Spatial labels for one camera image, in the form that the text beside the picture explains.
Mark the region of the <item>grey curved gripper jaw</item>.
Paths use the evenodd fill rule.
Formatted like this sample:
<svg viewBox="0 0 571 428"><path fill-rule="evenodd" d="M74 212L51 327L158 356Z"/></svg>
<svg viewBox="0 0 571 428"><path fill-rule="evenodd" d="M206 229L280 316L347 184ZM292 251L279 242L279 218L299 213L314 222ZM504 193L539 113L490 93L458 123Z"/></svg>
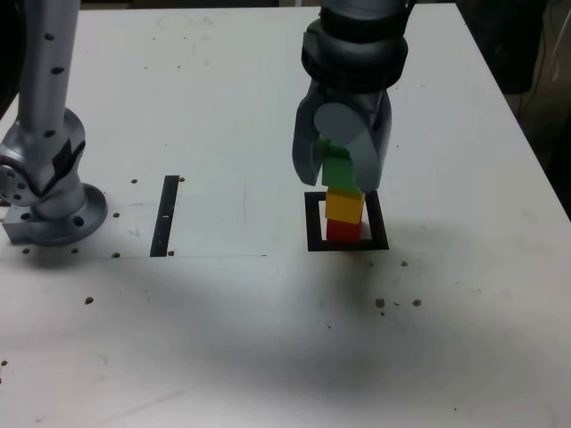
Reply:
<svg viewBox="0 0 571 428"><path fill-rule="evenodd" d="M386 93L385 116L362 117L351 111L349 117L314 115L325 157L349 159L355 185L370 193L380 185L392 126L392 105Z"/></svg>
<svg viewBox="0 0 571 428"><path fill-rule="evenodd" d="M292 160L298 178L305 185L315 185L319 175L323 150L319 147L320 133L314 125L314 115L324 103L321 85L311 82L296 111Z"/></svg>

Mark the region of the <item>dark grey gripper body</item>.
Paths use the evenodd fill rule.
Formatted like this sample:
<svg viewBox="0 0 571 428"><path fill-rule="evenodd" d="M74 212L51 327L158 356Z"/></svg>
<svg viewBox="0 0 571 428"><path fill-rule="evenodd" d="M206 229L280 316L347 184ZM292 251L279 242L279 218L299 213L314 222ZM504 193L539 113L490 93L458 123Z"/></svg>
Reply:
<svg viewBox="0 0 571 428"><path fill-rule="evenodd" d="M328 117L349 117L351 111L362 117L385 116L386 92L355 94L341 89L334 89L317 81L311 82L311 88L319 90L324 101L319 107L319 115Z"/></svg>

